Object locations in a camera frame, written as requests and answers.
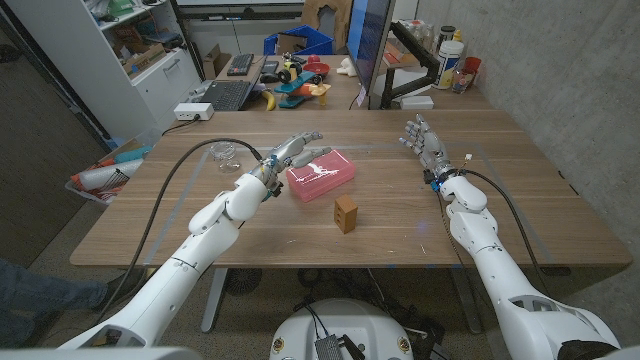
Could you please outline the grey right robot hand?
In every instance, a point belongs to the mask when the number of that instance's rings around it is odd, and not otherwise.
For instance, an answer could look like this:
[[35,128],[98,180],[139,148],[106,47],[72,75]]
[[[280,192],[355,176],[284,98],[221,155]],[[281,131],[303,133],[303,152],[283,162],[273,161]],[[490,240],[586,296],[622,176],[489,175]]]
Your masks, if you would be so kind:
[[405,126],[408,138],[399,138],[399,142],[413,150],[420,163],[436,178],[453,169],[446,147],[438,138],[421,114]]

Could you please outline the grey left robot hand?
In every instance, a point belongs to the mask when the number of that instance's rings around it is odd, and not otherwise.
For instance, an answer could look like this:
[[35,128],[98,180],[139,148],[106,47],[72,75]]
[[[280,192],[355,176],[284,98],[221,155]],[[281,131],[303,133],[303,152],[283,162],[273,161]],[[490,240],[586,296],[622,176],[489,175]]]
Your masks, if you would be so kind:
[[306,144],[313,140],[322,139],[318,132],[300,132],[292,135],[280,145],[269,151],[266,157],[250,172],[259,179],[267,189],[266,201],[269,197],[277,197],[281,192],[282,184],[278,180],[278,174],[287,167],[301,168],[309,164],[315,158],[321,157],[332,151],[330,147],[315,150],[305,150]]

